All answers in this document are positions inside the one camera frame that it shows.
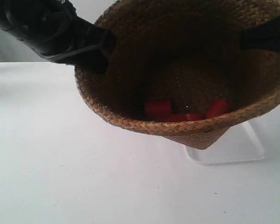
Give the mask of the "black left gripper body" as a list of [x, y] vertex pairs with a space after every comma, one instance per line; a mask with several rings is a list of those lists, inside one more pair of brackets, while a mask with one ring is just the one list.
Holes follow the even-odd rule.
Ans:
[[81, 53], [80, 21], [68, 0], [0, 0], [0, 29], [48, 61]]

